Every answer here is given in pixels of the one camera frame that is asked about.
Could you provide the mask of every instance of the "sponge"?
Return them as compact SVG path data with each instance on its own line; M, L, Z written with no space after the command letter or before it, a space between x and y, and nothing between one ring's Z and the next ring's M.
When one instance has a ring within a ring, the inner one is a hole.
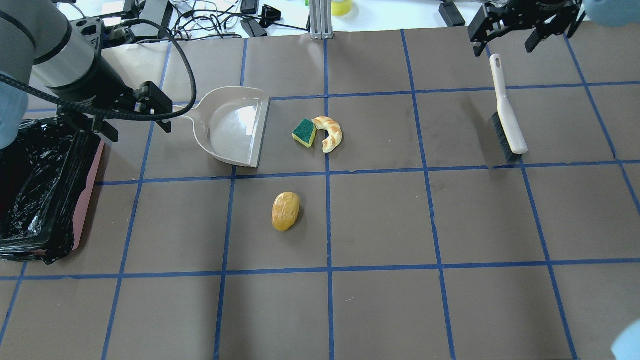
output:
M302 120L300 125L296 127L292 135L294 140L296 140L297 142L306 147L311 147L311 145L313 145L314 143L314 139L316 138L316 131L317 129L314 123L307 119L304 119Z

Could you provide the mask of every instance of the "dustpan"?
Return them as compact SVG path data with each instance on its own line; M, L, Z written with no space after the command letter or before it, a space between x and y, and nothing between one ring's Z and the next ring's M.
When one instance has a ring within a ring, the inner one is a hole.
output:
M198 145L217 160L258 167L268 110L262 90L227 86L209 92L180 118L192 121Z

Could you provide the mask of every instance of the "blue tape grid line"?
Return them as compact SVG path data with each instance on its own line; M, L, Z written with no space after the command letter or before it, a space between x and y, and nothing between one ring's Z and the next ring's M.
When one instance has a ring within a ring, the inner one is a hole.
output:
M571 57L573 59L573 63L575 64L575 68L576 68L576 70L578 70L578 74L580 75L580 80L582 80L582 86L584 86L584 89L587 92L587 96L589 97L589 101L591 102L591 106L593 107L593 112L596 114L596 117L598 118L598 122L600 123L600 127L602 128L602 132L604 133L604 136L607 139L607 143L609 144L609 147L611 148L611 152L613 153L613 158L616 159L616 162L620 166L620 171L622 172L622 177L624 178L625 183L627 184L627 188L629 189L629 193L631 194L631 198L633 199L634 204L636 205L636 209L637 209L638 213L640 214L640 202L638 201L638 197L636 195L634 187L631 185L631 181L629 181L629 176L627 175L627 171L625 170L625 167L623 166L624 162L620 161L618 159L618 152L616 151L616 147L613 144L613 140L611 139L611 135L609 134L609 130L607 129L607 125L605 124L604 119L602 118L602 115L600 114L600 110L598 109L598 105L596 104L596 101L593 98L593 94L591 94L590 87L591 86L597 86L597 85L590 85L589 83L587 83L587 79L584 77L584 73L582 72L582 68L580 67L580 63L578 62L578 58L576 57L575 52L573 51L573 47L571 46L571 42L566 37L566 35L563 35L563 36L564 36L564 42L566 43L567 48L569 48L569 53L571 54Z
M433 232L433 245L435 247L436 261L439 266L440 274L440 292L442 294L442 309L444 311L445 326L447 328L447 340L449 341L449 355L451 359L456 359L456 348L453 341L453 331L451 329L451 317L449 316L449 301L447 299L447 285L444 278L444 269L442 268L442 255L440 254L440 242L438 240L438 229L436 228L435 212L433 209L433 198L431 196L431 183L429 181L429 167L427 164L426 155L424 152L424 143L422 141L422 126L420 125L420 114L418 110L418 100L415 91L415 83L413 81L413 69L411 67L411 57L409 55L409 48L406 43L406 36L404 30L400 30L402 36L402 43L404 47L404 57L406 58L406 67L409 72L409 82L411 83L411 95L413 99L413 114L415 115L415 127L417 130L418 144L420 145L420 156L422 158L422 171L424 172L424 183L427 191L427 200L429 202L429 217L431 220L431 230Z
M6 316L4 317L2 330L0 330L0 347L2 346L4 335L6 334L6 328L9 326L9 320L11 320L13 307L15 306L15 301L18 299L18 292L20 291L20 287L22 286L22 280L24 279L24 272L26 270L27 270L27 263L24 263L22 264L22 270L20 271L20 276L17 279L18 281L15 284L15 289L13 291L13 296L11 297L11 303L9 304L9 309L7 310Z
M231 237L231 218L234 212L234 194L236 191L236 170L231 170L231 185L229 186L229 204L227 207L227 227L225 229L225 249L222 255L222 271L220 272L220 294L218 295L218 317L216 319L216 337L214 339L213 358L220 358L220 338L222 334L222 311L225 302L225 288L227 285L227 266L229 260L229 239Z
M611 138L611 135L609 134L609 130L607 129L607 125L604 122L604 119L602 118L602 114L600 113L600 110L598 109L598 105L595 101L595 99L593 98L593 94L591 93L591 89L590 86L605 86L604 84L606 83L600 83L598 85L590 85L589 83L587 83L587 80L584 76L584 73L582 72L582 68L580 67L580 63L578 62L578 58L575 55L575 52L573 51L573 47L571 45L571 42L569 41L569 39L567 38L566 35L563 34L564 37L564 42L569 50L569 53L571 54L571 58L573 60L573 63L575 65L575 68L578 72L578 75L580 76L580 80L582 81L582 86L584 87L587 96L589 97L589 102L591 103L591 106L593 107L593 112L596 115L596 118L598 119L598 122L600 123L600 127L602 128L602 133L604 134L605 138L607 139L607 143L609 144L609 148L611 149L611 153L613 154L613 158L616 160L616 163L618 164L618 166L620 166L620 171L622 173L622 176L625 180L625 184L627 185L627 188L629 190L629 193L631 194L631 198L634 201L634 204L636 205L636 210L637 212L640 214L640 202L638 201L636 192L631 184L631 181L628 178L627 175L627 171L625 170L624 167L624 162L620 161L618 159L618 152L616 151L616 147L613 143L613 140ZM556 296L559 298L559 290L557 290ZM570 335L570 331L569 331L569 325L568 322L566 321L566 318L563 317L563 325L565 326L564 330L565 332L567 332L567 338L569 338L571 340L571 335ZM578 358L577 352L575 350L575 347L573 346L573 343L570 341L570 349L572 351L572 356L574 359Z
M244 86L244 74L246 72L246 55L248 49L248 39L244 40L243 54L242 54L242 68L240 70L240 86ZM234 195L236 193L236 179L237 167L234 165L231 170L231 182L229 185L229 204L227 207L227 226L225 229L225 249L222 254L222 271L220 272L220 293L218 295L218 315L216 317L216 336L214 338L213 345L213 359L218 360L220 358L220 341L222 337L222 315L223 306L225 303L225 289L227 287L227 267L229 261L229 245L231 238L231 223L234 212Z
M587 83L588 87L594 86L629 86L640 85L640 81L617 81L608 83ZM507 86L507 90L532 90L532 89L548 89L548 88L580 88L585 84L549 84L549 85L518 85ZM416 94L440 94L447 92L478 92L478 91L493 91L494 87L479 87L479 88L450 88L450 89L430 89L430 90L416 90ZM318 95L294 95L294 96L278 96L272 97L271 101L284 101L284 100L305 100L305 99L322 99L322 98L334 98L334 97L367 97L367 96L388 96L388 95L410 95L411 91L392 91L392 92L363 92L352 94L318 94ZM176 101L173 104L177 106L187 105L188 101ZM50 113L56 112L56 109L32 109L27 110L26 113Z
M640 160L623 160L623 161L581 161L576 163L531 163L523 164L525 168L543 168L543 167L588 167L588 166L607 166L622 164L640 164ZM429 172L439 171L464 171L464 170L504 170L509 168L520 168L520 165L501 165L487 167L485 165L478 166L457 166L457 167L429 167ZM355 175L355 174L391 174L402 172L422 172L423 168L383 168L383 169L367 169L367 170L334 170L331 175ZM238 175L236 179L271 179L276 177L300 177L300 176L324 176L326 172L289 172L281 174L254 174L254 175ZM211 181L211 180L231 180L230 176L215 177L169 177L166 179L143 179L141 181L104 181L95 183L96 186L116 186L116 185L132 185L142 182L147 183L174 183L179 181Z
M547 268L549 270L549 277L551 279L551 285L554 289L554 294L556 296L556 302L558 306L558 311L560 312L560 319L562 321L562 325L564 328L564 335L567 339L567 344L569 345L569 350L571 351L572 359L577 359L578 355L575 351L575 345L573 344L573 338L571 336L571 330L569 329L569 323L566 319L566 314L564 312L564 306L562 302L562 297L560 296L560 289L558 288L558 284L556 281L556 273L554 272L554 267L551 262L551 257L549 256L549 249L547 247L547 241L545 239L545 234L542 230L542 224L540 222L540 216L538 214L538 209L536 207L536 201L533 198L533 191L531 190L531 184L529 183L529 176L527 176L527 170L524 166L520 167L522 171L522 177L524 179L525 186L527 188L527 195L529 196L529 202L531 203L531 210L533 212L533 217L536 221L536 227L538 228L538 236L540 237L540 245L542 246L542 251L545 255L545 262L547 263Z
M2 340L6 333L6 328L8 326L11 313L13 311L13 307L15 305L15 301L17 299L17 295L20 289L20 286L23 281L46 281L46 280L59 280L59 279L117 279L117 286L114 296L114 301L112 305L111 316L109 317L109 325L105 338L105 344L102 352L102 359L106 359L109 340L111 337L111 331L113 328L113 321L115 319L115 313L118 304L118 298L120 294L120 288L122 285L122 279L128 278L155 278L155 277L193 277L193 276L221 276L221 287L220 287L220 298L219 298L219 308L218 308L218 322L216 324L216 339L215 339L215 350L214 350L214 358L219 358L220 351L220 331L221 331L221 316L223 310L223 300L224 300L224 288L226 282L226 276L242 276L242 275L260 275L260 274L301 274L301 273L318 273L318 272L327 272L328 274L328 303L329 303L329 337L330 337L330 359L335 359L335 347L333 341L333 281L332 281L332 273L333 272L354 272L354 271L399 271L399 270L439 270L440 272L440 284L445 312L445 322L447 326L447 337L449 340L449 348L451 352L451 357L455 359L455 349L451 331L451 320L449 318L449 308L447 303L447 294L445 287L445 279L444 279L444 269L454 269L454 268L500 268L500 267L521 267L521 266L547 266L550 272L550 277L552 281L552 285L554 287L554 293L556 295L556 300L558 303L559 311L561 314L561 319L563 322L563 327L566 333L566 337L568 339L569 348L571 350L572 356L574 359L577 359L577 353L575 347L573 345L570 328L568 325L568 321L566 319L566 315L564 314L564 308L562 305L562 300L559 292L559 288L557 285L557 281L555 278L555 273L553 266L565 266L565 265L597 265L597 264L617 264L617 263L640 263L640 258L623 258L623 259L585 259L585 260L551 260L547 244L544 238L543 230L540 224L540 219L538 216L538 212L536 209L535 201L533 199L533 194L531 190L531 185L529 184L528 176L526 173L527 168L537 168L537 167L570 167L570 166L598 166L598 165L619 165L624 177L624 180L628 186L630 194L634 200L636 208L640 213L640 202L638 201L637 195L631 185L631 182L628 178L624 165L626 164L640 164L640 160L619 160L618 155L616 153L613 141L611 136L606 128L605 122L602 119L602 116L598 110L596 102L591 94L590 87L592 86L624 86L624 85L640 85L640 81L620 81L620 82L603 82L603 83L587 83L584 74L580 68L580 65L577 61L575 53L571 47L569 40L565 37L566 45L569 48L570 54L573 58L574 64L578 70L580 75L580 79L582 81L581 84L564 84L564 85L533 85L533 86L508 86L509 90L527 90L527 89L538 89L538 88L576 88L576 87L584 87L587 95L589 97L589 101L594 109L596 117L601 125L602 131L607 139L607 143L611 148L611 151L614 155L614 161L594 161L594 162L579 162L579 163L538 163L538 164L525 164L520 162L519 165L504 165L500 167L493 167L492 169L505 169L505 168L519 168L522 171L523 178L525 181L525 185L527 187L527 193L529 195L529 200L531 202L532 210L534 213L534 217L536 220L536 226L538 226L538 232L540 235L541 245L543 247L543 252L545 254L545 261L528 261L528 262L509 262L509 263L462 263L462 264L443 264L442 257L440 255L440 249L438 244L438 236L437 229L435 227L434 220L434 211L433 211L433 200L431 198L431 189L429 184L429 172L435 171L457 171L457 170L488 170L489 168L486 166L462 166L462 167L434 167L429 168L426 162L426 156L424 152L424 144L422 142L421 136L421 126L420 126L420 118L417 107L417 94L435 94L435 93L449 93L449 92L478 92L478 91L493 91L493 87L479 87L479 88L452 88L452 89L433 89L433 90L416 90L415 83L413 81L413 72L411 68L410 55L408 51L408 46L406 43L406 37L404 30L401 30L401 36L403 39L404 53L406 56L407 67L410 77L411 83L411 91L400 91L400 92L371 92L371 93L355 93L355 94L329 94L329 79L328 79L328 52L327 52L327 41L323 40L324 47L324 94L323 95L307 95L307 96L290 96L290 97L275 97L272 98L272 101L285 101L285 100L295 100L295 99L318 99L324 98L324 109L325 114L328 116L329 114L329 106L328 100L329 98L339 98L339 97L367 97L367 96L385 96L385 95L412 95L413 99L413 107L415 113L416 126L418 131L419 145L420 145L420 155L422 157L423 168L402 168L402 169L381 169L381 170L359 170L354 172L349 171L330 171L330 161L328 154L325 157L326 161L326 171L325 172L300 172L300 173L288 173L288 174L260 174L260 175L248 175L248 176L236 176L236 168L233 167L231 176L219 176L219 177L182 177L182 178L169 178L169 179L144 179L144 171L147 164L148 152L150 149L150 144L153 135L153 126L150 127L149 135L147 139L147 146L145 148L145 155L143 158L143 164L141 168L140 180L139 181L108 181L99 183L101 186L111 186L111 185L125 185L125 184L136 184L138 185L138 190L136 192L136 197L134 200L134 205L131 214L131 221L129 223L129 230L127 232L127 239L125 243L125 249L123 253L123 258L120 267L119 274L80 274L80 275L36 275L36 276L25 276L26 264L22 267L22 272L19 277L0 277L0 281L17 281L17 285L12 297L12 301L10 304L10 308L6 314L4 324L2 330L0 331L0 345L2 344ZM241 82L240 85L244 85L244 73L246 69L246 55L247 55L247 47L248 41L245 39L244 41L244 51L243 51L243 62L242 62L242 70L241 70ZM161 78L161 88L164 85L164 79L166 77L166 71L168 67L168 61L170 58L171 47L168 47L163 74ZM37 109L37 110L28 110L27 113L45 113L56 111L55 109ZM335 175L346 175L346 174L384 174L384 173L402 173L402 172L424 172L425 175L425 184L428 193L428 201L429 201L429 214L431 217L431 225L434 235L434 245L436 248L436 260L437 264L430 265L390 265L390 266L342 266L342 267L332 267L332 256L331 256L331 213L330 213L330 176ZM327 252L328 252L328 260L326 268L284 268L284 269L261 269L261 270L234 270L227 271L227 262L228 262L228 247L229 247L229 236L230 236L230 225L231 225L231 216L232 216L232 203L234 196L234 188L235 188L235 180L236 179L258 179L258 178L271 178L271 177L296 177L296 176L326 176L326 211L327 211ZM228 215L227 215L227 231L225 234L225 251L223 254L223 270L220 272L166 272L166 273L149 273L149 274L127 274L124 272L125 264L129 249L129 244L131 241L131 233L135 221L135 214L138 207L138 201L140 199L140 193L142 185L145 183L168 183L168 182L178 182L178 181L210 181L210 180L231 180L230 185L230 198L229 198L229 206L228 206Z
M323 39L324 54L324 115L329 116L329 52L327 39ZM324 176L326 196L326 267L327 267L327 304L329 322L329 360L335 360L335 336L333 331L333 258L331 250L331 164L329 154L324 155Z
M451 263L451 264L418 264L418 265L372 265L372 266L333 266L332 272L366 272L366 271L403 271L403 270L439 270L439 269L476 269L476 268L522 268L536 266L577 266L577 265L610 265L640 264L640 258L612 259L579 259L549 261L512 261L498 263ZM271 268L253 270L227 270L226 276L274 275L274 274L308 274L325 273L328 267L317 268ZM164 277L214 277L222 276L222 271L197 272L151 272L124 274L74 274L74 275L25 275L24 281L86 280L86 279L157 279ZM16 281L19 276L0 277L0 281Z
M171 56L171 46L167 47L166 56L164 59L164 68L162 76L160 78L160 89L164 87L164 81L166 79L166 72L169 67L169 58ZM129 220L129 228L127 229L127 238L125 240L124 251L122 252L122 261L120 262L120 275L124 274L127 265L127 256L129 254L129 245L131 244L131 234L133 233L133 226L136 221L136 213L138 211L138 203L140 202L140 194L142 193L143 180L145 178L145 170L147 169L147 159L149 157L149 149L151 148L151 140L154 134L154 123L149 124L149 134L147 136L147 144L145 146L145 154L142 157L142 166L140 167L140 177L138 181L138 189L136 190L136 197L133 201L133 207L131 209L131 219ZM111 314L109 316L109 324L107 325L107 333L104 337L104 346L102 347L102 360L107 359L107 353L109 351L109 342L111 341L111 332L113 330L113 322L115 320L116 311L118 309L118 300L120 298L120 290L122 288L122 279L124 277L118 277L116 283L115 294L113 295L113 304L111 305Z

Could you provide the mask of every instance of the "garbage bag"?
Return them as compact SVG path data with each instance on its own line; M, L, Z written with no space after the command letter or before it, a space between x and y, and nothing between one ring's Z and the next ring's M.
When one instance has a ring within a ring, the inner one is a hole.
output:
M58 118L25 120L0 151L0 258L64 258L74 246L73 217L100 137Z

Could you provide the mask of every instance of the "brush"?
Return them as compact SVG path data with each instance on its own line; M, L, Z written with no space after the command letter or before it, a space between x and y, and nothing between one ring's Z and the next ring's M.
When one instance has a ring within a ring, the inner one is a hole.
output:
M522 131L518 125L518 119L507 97L507 88L504 85L504 72L502 71L502 58L499 54L491 55L491 72L495 96L498 100L498 112L493 114L491 122L498 135L500 148L507 163L516 163L522 158L529 148L524 141Z

